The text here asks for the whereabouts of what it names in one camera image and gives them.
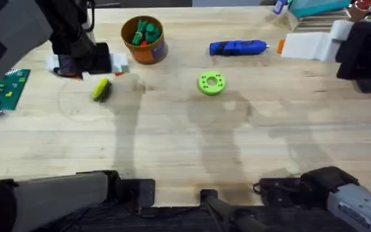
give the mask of teal box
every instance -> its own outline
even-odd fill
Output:
[[[350,0],[293,0],[290,12],[296,17],[306,17],[348,7]]]

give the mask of gray robot arm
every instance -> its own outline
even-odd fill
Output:
[[[0,78],[51,34],[52,28],[34,0],[0,0]]]
[[[327,209],[361,232],[371,231],[371,192],[363,186],[347,184],[330,192]]]

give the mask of black cable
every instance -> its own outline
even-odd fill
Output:
[[[254,191],[255,194],[257,194],[257,195],[261,195],[262,192],[261,192],[260,190],[257,190],[257,189],[256,189],[258,186],[260,186],[260,183],[255,183],[255,184],[253,184],[253,186],[252,186],[252,190]]]
[[[258,190],[256,189],[258,186],[260,186],[260,183],[255,183],[253,184],[252,186],[252,190],[254,191],[255,194],[257,195],[262,195],[262,191],[261,190]],[[284,191],[288,191],[290,193],[297,193],[299,190],[297,189],[292,189],[292,188],[288,188],[286,186],[281,186],[281,185],[272,185],[270,186],[270,188],[276,188],[276,189],[280,189],[280,190],[284,190]]]
[[[134,212],[132,212],[131,210],[129,210],[127,207],[124,207],[124,209],[130,213],[131,215],[133,216],[136,216],[136,217],[139,217],[139,218],[142,218],[142,219],[169,219],[169,218],[175,218],[177,216],[180,216],[180,215],[184,215],[186,213],[190,213],[190,212],[193,212],[193,211],[197,211],[200,209],[200,207],[196,207],[196,208],[191,208],[191,209],[186,209],[186,210],[183,210],[183,211],[180,211],[180,212],[177,212],[177,213],[173,213],[172,215],[168,215],[168,216],[163,216],[163,217],[160,217],[160,216],[143,216],[143,215],[140,215],[140,214],[136,214]]]
[[[77,224],[79,222],[79,220],[81,220],[88,213],[89,210],[90,210],[90,208],[87,208],[83,213],[81,213],[81,215],[77,219],[75,219],[72,223],[70,223],[63,230],[61,230],[61,232],[65,232],[65,231],[71,229],[71,227],[73,227],[75,224]]]
[[[213,210],[211,209],[211,206],[209,204],[206,204],[208,210],[209,210],[209,213],[210,215],[212,216],[212,218],[214,219],[214,222],[216,223],[216,226],[217,226],[217,229],[219,230],[219,232],[224,232],[223,230],[223,227],[222,225],[219,223],[218,219],[217,219],[217,216],[214,214]]]
[[[84,29],[85,32],[92,32],[95,27],[95,0],[88,0],[91,3],[91,26],[87,29]]]

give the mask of white object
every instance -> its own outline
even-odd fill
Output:
[[[335,62],[340,44],[347,40],[352,25],[353,22],[338,20],[334,21],[330,33],[287,34],[281,56]]]
[[[127,55],[125,53],[110,53],[111,72],[119,73],[124,72],[128,67]],[[53,72],[55,67],[59,67],[58,55],[51,55],[46,59],[46,68],[48,71]]]

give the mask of green lego baseplate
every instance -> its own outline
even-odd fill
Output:
[[[13,69],[0,80],[0,84],[4,85],[0,92],[0,110],[15,110],[30,72],[31,70]]]

